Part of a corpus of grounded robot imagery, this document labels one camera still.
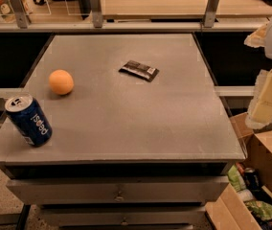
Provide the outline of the cardboard box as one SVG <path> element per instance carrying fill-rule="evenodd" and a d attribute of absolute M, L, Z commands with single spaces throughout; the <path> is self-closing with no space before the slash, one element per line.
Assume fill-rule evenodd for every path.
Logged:
<path fill-rule="evenodd" d="M 246 114 L 231 118 L 238 138 L 246 145 L 245 167 L 259 172 L 261 183 L 272 193 L 272 130 L 254 132 L 245 124 Z M 216 202 L 207 203 L 206 211 L 215 230 L 261 230 L 235 189 L 229 185 Z"/>

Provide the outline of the green chip bag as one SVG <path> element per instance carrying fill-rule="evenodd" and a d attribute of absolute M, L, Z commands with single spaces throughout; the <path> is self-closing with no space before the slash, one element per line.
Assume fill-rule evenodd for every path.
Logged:
<path fill-rule="evenodd" d="M 272 205 L 260 200 L 245 202 L 250 213 L 258 219 L 268 221 L 272 219 Z"/>

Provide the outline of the metal bracket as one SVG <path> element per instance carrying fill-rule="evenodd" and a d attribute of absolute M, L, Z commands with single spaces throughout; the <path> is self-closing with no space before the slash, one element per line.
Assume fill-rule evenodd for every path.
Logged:
<path fill-rule="evenodd" d="M 20 29 L 27 29 L 30 25 L 30 19 L 26 12 L 22 0 L 10 0 L 11 7 L 15 15 L 16 24 Z"/>
<path fill-rule="evenodd" d="M 212 28 L 214 26 L 218 4 L 219 0 L 207 0 L 206 10 L 202 20 L 204 28 Z"/>
<path fill-rule="evenodd" d="M 103 25 L 101 0 L 90 0 L 92 23 L 95 28 L 101 28 Z"/>

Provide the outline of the lower grey drawer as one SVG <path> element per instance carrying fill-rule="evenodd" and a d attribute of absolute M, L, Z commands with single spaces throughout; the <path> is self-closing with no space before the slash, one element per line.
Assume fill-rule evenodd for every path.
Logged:
<path fill-rule="evenodd" d="M 89 207 L 42 209 L 42 217 L 56 226 L 131 226 L 195 224 L 204 207 Z"/>

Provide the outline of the orange fruit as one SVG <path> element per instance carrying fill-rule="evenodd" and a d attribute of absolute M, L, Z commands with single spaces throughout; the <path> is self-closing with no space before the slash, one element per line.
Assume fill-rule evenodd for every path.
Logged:
<path fill-rule="evenodd" d="M 56 70 L 49 76 L 49 86 L 58 95 L 67 95 L 74 88 L 72 76 L 65 70 Z"/>

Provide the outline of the blue pepsi can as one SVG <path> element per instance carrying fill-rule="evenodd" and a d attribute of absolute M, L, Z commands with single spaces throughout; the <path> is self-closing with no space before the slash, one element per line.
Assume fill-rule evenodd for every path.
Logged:
<path fill-rule="evenodd" d="M 7 99 L 5 111 L 29 145 L 40 147 L 51 138 L 51 125 L 32 95 L 22 93 Z"/>

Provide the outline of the wooden desk top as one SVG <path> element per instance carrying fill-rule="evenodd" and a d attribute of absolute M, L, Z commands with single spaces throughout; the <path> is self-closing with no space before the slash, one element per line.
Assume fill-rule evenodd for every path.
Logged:
<path fill-rule="evenodd" d="M 202 17 L 208 0 L 102 0 L 108 19 Z M 219 0 L 217 17 L 269 17 L 272 6 L 261 0 Z"/>

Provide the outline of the left metal bracket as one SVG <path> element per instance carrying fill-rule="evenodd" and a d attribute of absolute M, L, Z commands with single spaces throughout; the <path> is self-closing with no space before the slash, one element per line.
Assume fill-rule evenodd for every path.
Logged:
<path fill-rule="evenodd" d="M 27 29 L 30 25 L 30 19 L 26 12 L 22 0 L 10 0 L 11 7 L 15 15 L 16 24 L 20 29 Z"/>

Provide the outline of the grey drawer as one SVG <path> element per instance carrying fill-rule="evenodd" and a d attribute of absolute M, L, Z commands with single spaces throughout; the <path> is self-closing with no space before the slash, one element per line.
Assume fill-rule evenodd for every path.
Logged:
<path fill-rule="evenodd" d="M 42 217 L 56 226 L 131 226 L 195 224 L 204 207 L 89 207 L 42 209 Z"/>
<path fill-rule="evenodd" d="M 48 178 L 11 180 L 8 189 L 26 204 L 200 203 L 215 201 L 225 176 Z"/>

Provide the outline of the black rxbar chocolate wrapper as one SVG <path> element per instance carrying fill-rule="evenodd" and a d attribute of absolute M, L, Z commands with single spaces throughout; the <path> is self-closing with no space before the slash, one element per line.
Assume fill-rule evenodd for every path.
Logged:
<path fill-rule="evenodd" d="M 119 71 L 143 79 L 148 82 L 152 82 L 159 73 L 158 69 L 134 60 L 129 60 L 125 65 L 123 65 L 119 69 Z"/>

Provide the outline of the grey drawer cabinet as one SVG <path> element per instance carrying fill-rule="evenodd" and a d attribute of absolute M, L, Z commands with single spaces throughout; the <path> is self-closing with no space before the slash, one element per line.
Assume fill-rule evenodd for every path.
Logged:
<path fill-rule="evenodd" d="M 134 60 L 159 70 L 152 82 L 119 69 Z M 49 76 L 74 88 L 55 94 Z M 0 169 L 9 181 L 48 178 L 225 176 L 244 159 L 238 138 L 190 34 L 58 35 L 25 85 L 53 134 L 29 146 L 11 122 L 0 128 Z M 36 205 L 204 207 L 200 203 Z M 59 230 L 189 230 L 194 224 L 58 226 Z"/>

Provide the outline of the right metal bracket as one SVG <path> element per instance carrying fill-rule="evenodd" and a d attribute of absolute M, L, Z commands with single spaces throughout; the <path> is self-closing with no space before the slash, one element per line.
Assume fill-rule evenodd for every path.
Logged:
<path fill-rule="evenodd" d="M 207 0 L 206 10 L 202 20 L 204 28 L 212 28 L 214 26 L 218 4 L 219 0 Z"/>

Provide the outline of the dark can in box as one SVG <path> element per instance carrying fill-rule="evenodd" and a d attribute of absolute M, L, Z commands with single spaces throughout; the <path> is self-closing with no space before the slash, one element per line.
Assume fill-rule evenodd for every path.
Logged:
<path fill-rule="evenodd" d="M 249 190 L 258 190 L 261 187 L 258 173 L 254 168 L 244 170 L 244 180 Z"/>

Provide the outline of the middle metal bracket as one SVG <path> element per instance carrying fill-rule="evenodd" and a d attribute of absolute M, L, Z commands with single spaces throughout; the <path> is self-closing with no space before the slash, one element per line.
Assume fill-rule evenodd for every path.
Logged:
<path fill-rule="evenodd" d="M 90 0 L 92 23 L 95 28 L 101 28 L 103 25 L 101 0 Z"/>

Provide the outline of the green snack bag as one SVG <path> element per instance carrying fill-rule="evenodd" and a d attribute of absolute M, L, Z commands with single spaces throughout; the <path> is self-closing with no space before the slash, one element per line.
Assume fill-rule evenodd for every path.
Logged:
<path fill-rule="evenodd" d="M 243 177 L 241 176 L 240 172 L 238 171 L 237 167 L 233 165 L 231 169 L 227 173 L 228 179 L 230 184 L 233 186 L 233 188 L 237 191 L 243 191 L 246 189 L 246 185 L 244 182 Z"/>

